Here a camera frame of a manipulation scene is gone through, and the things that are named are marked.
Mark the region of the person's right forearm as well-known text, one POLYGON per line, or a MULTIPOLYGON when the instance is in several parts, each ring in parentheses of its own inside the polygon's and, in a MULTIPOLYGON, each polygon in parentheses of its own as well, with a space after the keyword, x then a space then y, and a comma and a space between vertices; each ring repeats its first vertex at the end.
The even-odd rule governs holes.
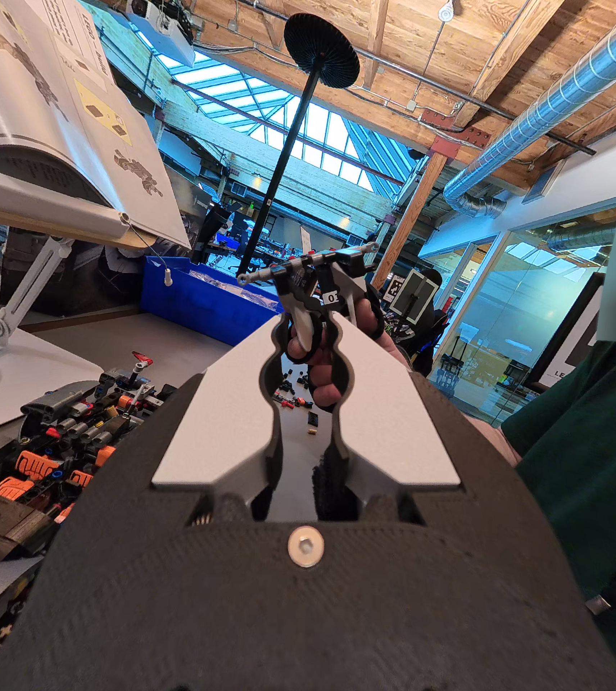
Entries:
POLYGON ((489 423, 468 415, 464 415, 464 417, 493 445, 497 452, 512 467, 516 467, 520 463, 522 456, 512 447, 501 428, 494 428, 489 423))

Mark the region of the white rounded board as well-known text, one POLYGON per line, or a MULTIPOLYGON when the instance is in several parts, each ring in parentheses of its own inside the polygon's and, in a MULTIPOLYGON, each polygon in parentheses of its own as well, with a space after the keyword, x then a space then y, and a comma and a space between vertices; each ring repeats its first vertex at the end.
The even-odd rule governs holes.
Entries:
POLYGON ((22 330, 0 344, 0 425, 16 419, 21 406, 77 381, 97 380, 102 369, 22 330))

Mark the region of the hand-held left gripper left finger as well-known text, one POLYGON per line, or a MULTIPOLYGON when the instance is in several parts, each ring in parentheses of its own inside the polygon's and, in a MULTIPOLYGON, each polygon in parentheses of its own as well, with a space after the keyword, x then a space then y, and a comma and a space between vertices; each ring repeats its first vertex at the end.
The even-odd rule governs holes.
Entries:
POLYGON ((279 412, 286 314, 274 316, 209 366, 155 471, 158 490, 240 497, 267 519, 282 473, 279 412))

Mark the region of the blue plastic bin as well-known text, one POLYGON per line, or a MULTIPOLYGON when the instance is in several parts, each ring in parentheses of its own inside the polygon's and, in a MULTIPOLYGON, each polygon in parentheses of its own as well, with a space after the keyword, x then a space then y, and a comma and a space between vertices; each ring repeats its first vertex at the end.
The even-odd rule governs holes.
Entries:
POLYGON ((228 274, 185 257, 157 256, 146 258, 140 306, 230 346, 283 311, 266 290, 243 289, 228 274))

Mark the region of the person's right hand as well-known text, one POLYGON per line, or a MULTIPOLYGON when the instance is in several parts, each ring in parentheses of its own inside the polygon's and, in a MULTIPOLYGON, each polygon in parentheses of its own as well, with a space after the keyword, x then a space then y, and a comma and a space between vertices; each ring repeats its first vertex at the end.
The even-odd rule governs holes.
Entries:
MULTIPOLYGON (((364 298, 355 303, 355 317, 358 328, 365 333, 371 341, 387 352, 396 361, 402 364, 407 371, 411 371, 410 362, 405 353, 401 352, 388 333, 382 333, 377 339, 372 335, 378 327, 378 319, 373 313, 368 299, 364 298)), ((307 361, 309 370, 309 390, 312 393, 313 402, 322 410, 330 411, 330 408, 338 403, 341 392, 332 380, 332 351, 327 346, 327 332, 322 331, 321 342, 312 358, 307 361)))

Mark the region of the white ceiling projector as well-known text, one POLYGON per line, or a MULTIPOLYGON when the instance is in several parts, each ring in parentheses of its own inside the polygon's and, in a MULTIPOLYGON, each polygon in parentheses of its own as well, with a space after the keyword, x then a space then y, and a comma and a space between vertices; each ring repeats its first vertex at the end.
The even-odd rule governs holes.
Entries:
POLYGON ((194 38, 191 26, 183 15, 179 21, 178 7, 165 9, 166 3, 127 1, 126 15, 151 48, 182 66, 195 66, 194 38))

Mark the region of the wooden post with red bracket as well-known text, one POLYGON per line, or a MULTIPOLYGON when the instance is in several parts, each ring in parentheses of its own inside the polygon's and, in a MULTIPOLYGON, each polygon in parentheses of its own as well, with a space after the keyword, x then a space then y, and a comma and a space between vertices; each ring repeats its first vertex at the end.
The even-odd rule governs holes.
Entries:
POLYGON ((390 244, 382 256, 381 262, 375 272, 372 280, 372 285, 375 289, 379 290, 384 285, 385 281, 399 254, 405 245, 410 231, 414 227, 418 216, 423 209, 423 206, 432 191, 433 185, 442 172, 448 157, 445 155, 446 144, 443 143, 444 139, 437 135, 430 147, 430 156, 427 161, 423 177, 419 181, 414 194, 412 195, 409 203, 406 207, 405 212, 402 215, 399 225, 390 244))

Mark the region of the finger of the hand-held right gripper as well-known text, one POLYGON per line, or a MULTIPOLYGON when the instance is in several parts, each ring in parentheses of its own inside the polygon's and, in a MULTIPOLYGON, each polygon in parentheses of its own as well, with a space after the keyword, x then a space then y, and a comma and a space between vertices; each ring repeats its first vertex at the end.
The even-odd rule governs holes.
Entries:
POLYGON ((364 302, 366 306, 369 306, 367 286, 343 286, 339 290, 346 304, 346 307, 342 310, 343 314, 348 316, 353 325, 358 325, 358 305, 364 302))
POLYGON ((284 311, 291 317, 295 334, 289 337, 286 352, 315 352, 316 350, 316 301, 306 292, 278 292, 284 311))

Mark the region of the framed marker poster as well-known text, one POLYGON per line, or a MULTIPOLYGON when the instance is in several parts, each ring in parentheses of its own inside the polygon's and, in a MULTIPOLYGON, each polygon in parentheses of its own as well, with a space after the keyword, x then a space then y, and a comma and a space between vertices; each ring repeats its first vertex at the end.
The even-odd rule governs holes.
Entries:
POLYGON ((571 373, 596 342, 604 273, 590 276, 578 298, 530 371, 525 385, 542 393, 571 373))

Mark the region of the marker board on stand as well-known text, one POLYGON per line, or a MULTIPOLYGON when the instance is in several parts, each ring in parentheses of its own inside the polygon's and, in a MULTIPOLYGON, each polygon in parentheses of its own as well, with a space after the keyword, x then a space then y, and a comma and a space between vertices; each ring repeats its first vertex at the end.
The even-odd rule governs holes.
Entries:
POLYGON ((391 302, 390 312, 419 330, 432 327, 435 322, 433 298, 441 284, 441 274, 435 269, 411 270, 391 302))

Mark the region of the lego instruction booklet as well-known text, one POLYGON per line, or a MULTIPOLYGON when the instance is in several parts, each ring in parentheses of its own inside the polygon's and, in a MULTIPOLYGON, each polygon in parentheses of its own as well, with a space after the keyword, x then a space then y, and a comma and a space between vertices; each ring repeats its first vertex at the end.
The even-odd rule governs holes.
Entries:
POLYGON ((0 1, 0 173, 191 247, 148 124, 78 1, 0 1))

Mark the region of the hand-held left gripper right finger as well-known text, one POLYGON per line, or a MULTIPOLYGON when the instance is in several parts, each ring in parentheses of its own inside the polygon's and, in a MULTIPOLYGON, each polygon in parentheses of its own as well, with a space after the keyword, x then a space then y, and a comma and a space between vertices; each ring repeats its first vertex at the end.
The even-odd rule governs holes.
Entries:
POLYGON ((313 470, 318 519, 422 523, 414 495, 457 490, 461 480, 416 381, 347 317, 332 312, 327 333, 342 394, 313 470))

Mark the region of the large silver spiral duct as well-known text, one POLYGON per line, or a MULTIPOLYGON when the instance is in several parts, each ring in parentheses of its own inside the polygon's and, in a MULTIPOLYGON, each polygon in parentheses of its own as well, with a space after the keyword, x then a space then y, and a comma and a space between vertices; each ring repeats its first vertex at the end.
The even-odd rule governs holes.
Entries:
POLYGON ((616 26, 446 184, 445 201, 463 215, 497 218, 504 201, 468 191, 615 83, 616 26))

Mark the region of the grey black lego car model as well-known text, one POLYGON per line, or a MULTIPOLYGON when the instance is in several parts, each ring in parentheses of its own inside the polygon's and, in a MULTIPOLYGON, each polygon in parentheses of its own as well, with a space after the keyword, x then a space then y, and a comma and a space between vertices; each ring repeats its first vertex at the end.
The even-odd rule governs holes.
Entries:
POLYGON ((177 390, 113 368, 21 407, 15 438, 0 445, 0 648, 25 606, 54 536, 105 462, 177 390))

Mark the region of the black white lego frame subassembly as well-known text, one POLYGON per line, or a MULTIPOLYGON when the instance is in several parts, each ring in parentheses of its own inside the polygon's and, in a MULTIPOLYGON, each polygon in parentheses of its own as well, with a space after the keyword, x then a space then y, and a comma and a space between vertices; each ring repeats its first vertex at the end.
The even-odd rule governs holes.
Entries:
POLYGON ((340 295, 343 286, 367 286, 373 313, 382 317, 377 291, 364 276, 372 268, 365 263, 368 254, 379 248, 375 241, 329 252, 305 254, 285 262, 270 265, 255 272, 241 274, 237 283, 241 287, 272 281, 277 292, 306 292, 316 301, 316 316, 322 319, 332 308, 342 310, 345 299, 340 295))

